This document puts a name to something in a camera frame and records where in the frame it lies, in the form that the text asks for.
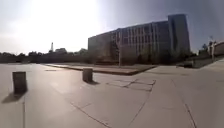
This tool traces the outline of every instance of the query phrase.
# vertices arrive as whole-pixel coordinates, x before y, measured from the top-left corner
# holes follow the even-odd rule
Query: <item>tower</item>
[[[51,51],[54,52],[54,43],[51,43]]]

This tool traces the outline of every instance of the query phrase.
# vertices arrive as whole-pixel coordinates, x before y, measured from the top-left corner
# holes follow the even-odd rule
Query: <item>tree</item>
[[[202,50],[207,50],[208,49],[208,46],[206,44],[203,44],[202,45]]]

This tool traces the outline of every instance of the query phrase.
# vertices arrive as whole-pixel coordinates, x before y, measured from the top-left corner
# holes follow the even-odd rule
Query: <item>modern building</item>
[[[187,20],[184,14],[170,15],[168,21],[119,28],[88,39],[93,60],[136,60],[146,56],[154,62],[168,54],[178,57],[190,53]]]

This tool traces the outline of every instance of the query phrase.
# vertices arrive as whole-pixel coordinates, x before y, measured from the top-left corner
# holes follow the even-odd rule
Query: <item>pavement joint line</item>
[[[23,102],[22,102],[22,106],[23,106],[23,128],[26,128],[26,106],[25,106],[25,95],[24,95],[24,99],[23,99]]]
[[[151,73],[157,75],[181,75],[181,76],[189,76],[189,74],[179,74],[179,73],[169,73],[169,72],[142,72],[142,73]]]
[[[139,113],[142,111],[143,107],[145,106],[146,104],[146,101],[149,99],[150,97],[150,94],[152,92],[152,89],[153,89],[154,86],[152,86],[151,88],[151,91],[148,93],[148,96],[147,98],[145,99],[145,102],[142,104],[141,108],[138,110],[138,112],[136,113],[136,115],[134,116],[134,118],[132,119],[132,121],[130,122],[129,126],[134,122],[134,120],[136,119],[136,117],[139,115]]]
[[[98,122],[99,124],[107,127],[107,128],[112,128],[110,126],[108,126],[107,124],[95,119],[94,117],[90,116],[88,113],[86,113],[85,111],[83,111],[80,107],[74,105],[69,99],[65,98],[59,91],[57,91],[54,87],[50,86],[51,88],[53,88],[54,91],[56,91],[67,103],[69,103],[71,106],[73,106],[74,108],[76,108],[77,110],[79,110],[80,112],[82,112],[83,114],[85,114],[86,116],[88,116],[89,118],[95,120],[96,122]]]
[[[174,80],[171,79],[171,81],[172,81],[172,83],[174,84],[174,87],[177,89],[177,86],[176,86]],[[187,110],[187,113],[188,113],[189,116],[190,116],[190,119],[191,119],[191,121],[192,121],[192,123],[193,123],[193,127],[194,127],[194,128],[197,128],[197,125],[196,125],[196,123],[195,123],[195,120],[194,120],[194,118],[193,118],[193,115],[191,114],[190,108],[189,108],[188,105],[184,102],[184,98],[181,96],[181,94],[180,94],[180,92],[178,91],[178,89],[177,89],[177,92],[178,92],[178,94],[179,94],[179,96],[180,96],[180,99],[181,99],[182,103],[183,103],[184,106],[185,106],[185,109]]]
[[[119,85],[115,85],[115,84],[110,84],[110,83],[106,83],[106,85],[108,86],[115,86],[115,87],[120,87],[120,88],[126,88],[126,89],[132,89],[132,90],[138,90],[138,91],[146,91],[146,92],[151,92],[152,91],[152,88],[147,90],[147,89],[136,89],[136,88],[130,88],[129,86],[133,83],[138,83],[138,82],[130,82],[130,84],[126,85],[126,86],[119,86]],[[153,84],[143,84],[143,83],[140,83],[140,84],[143,84],[143,85],[153,85],[156,83],[156,80],[153,80]]]
[[[129,86],[130,86],[131,84],[135,83],[137,80],[138,80],[138,79],[135,79],[134,81],[130,82],[128,85],[126,85],[126,86],[124,86],[124,87],[129,88]]]

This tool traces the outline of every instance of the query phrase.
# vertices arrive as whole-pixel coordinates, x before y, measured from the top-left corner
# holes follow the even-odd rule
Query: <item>ground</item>
[[[0,65],[1,128],[223,128],[224,60],[201,69],[159,66],[133,76],[38,64]],[[29,91],[12,99],[12,72]]]

